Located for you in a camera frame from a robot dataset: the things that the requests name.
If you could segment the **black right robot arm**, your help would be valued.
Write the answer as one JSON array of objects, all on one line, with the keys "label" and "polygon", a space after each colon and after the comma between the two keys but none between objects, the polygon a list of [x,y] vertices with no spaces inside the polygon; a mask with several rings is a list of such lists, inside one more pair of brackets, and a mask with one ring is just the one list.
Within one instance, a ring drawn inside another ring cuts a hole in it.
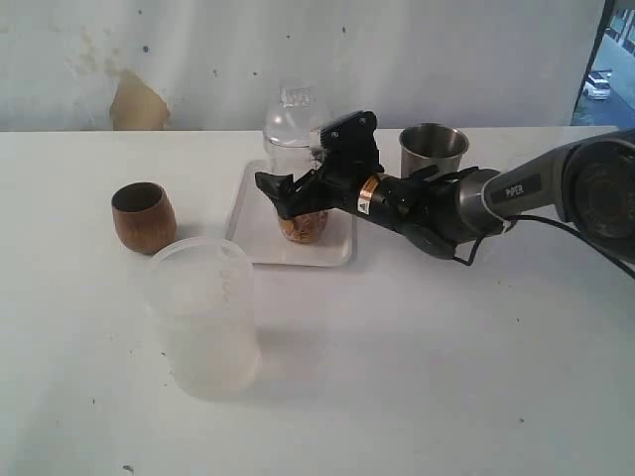
[{"label": "black right robot arm", "polygon": [[282,219],[339,209],[391,230],[424,253],[457,261],[533,210],[553,206],[548,225],[568,232],[627,275],[634,263],[634,132],[618,130],[556,147],[501,173],[428,166],[405,178],[385,173],[374,138],[376,115],[359,110],[311,131],[319,166],[301,178],[265,172],[256,186]]}]

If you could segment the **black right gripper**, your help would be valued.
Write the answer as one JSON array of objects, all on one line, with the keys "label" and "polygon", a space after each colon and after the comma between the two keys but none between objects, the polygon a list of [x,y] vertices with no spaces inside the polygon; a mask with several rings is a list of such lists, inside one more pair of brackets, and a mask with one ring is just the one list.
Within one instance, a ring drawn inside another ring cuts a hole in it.
[{"label": "black right gripper", "polygon": [[280,218],[338,208],[351,214],[367,179],[384,171],[374,138],[377,117],[366,111],[369,135],[360,143],[341,151],[322,152],[319,167],[299,179],[293,175],[277,176],[257,172],[256,187],[273,204]]}]

